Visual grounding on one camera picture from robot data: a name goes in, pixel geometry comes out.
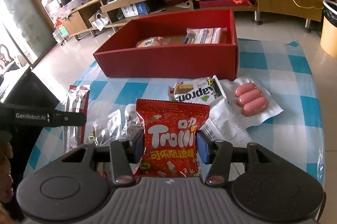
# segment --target red candy bag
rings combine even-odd
[[[201,177],[196,131],[208,119],[210,106],[138,99],[144,126],[144,153],[136,176]]]

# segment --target black trash bag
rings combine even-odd
[[[324,1],[324,17],[334,26],[337,27],[337,4],[328,0]]]

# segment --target screw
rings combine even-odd
[[[211,184],[221,184],[225,181],[224,177],[221,175],[213,175],[208,179]]]
[[[129,175],[120,175],[116,178],[116,182],[119,184],[128,184],[130,183],[134,178]]]

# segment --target black circular cover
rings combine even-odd
[[[19,185],[17,201],[30,218],[60,222],[92,213],[108,194],[106,180],[93,171],[63,176],[37,172]]]
[[[313,217],[324,192],[320,183],[297,174],[244,173],[231,188],[233,198],[246,212],[270,222],[296,222]]]

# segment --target gray ribbed surface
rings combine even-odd
[[[98,213],[78,224],[263,224],[242,213],[223,189],[199,178],[142,178],[119,188]],[[313,220],[303,224],[316,223]]]

